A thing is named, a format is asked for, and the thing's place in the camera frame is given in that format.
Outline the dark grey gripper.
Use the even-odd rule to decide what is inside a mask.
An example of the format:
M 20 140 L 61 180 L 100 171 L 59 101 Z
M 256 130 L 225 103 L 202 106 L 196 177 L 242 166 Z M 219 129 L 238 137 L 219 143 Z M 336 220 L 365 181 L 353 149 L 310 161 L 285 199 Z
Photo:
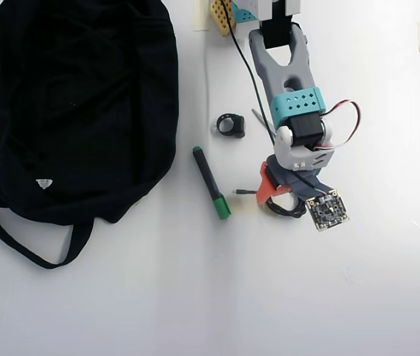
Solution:
M 319 197 L 322 191 L 329 193 L 332 188 L 318 179 L 320 171 L 290 171 L 280 166 L 275 156 L 268 156 L 260 167 L 261 183 L 256 193 L 257 204 L 264 204 L 268 198 L 288 192 L 296 202 L 306 202 L 309 198 Z

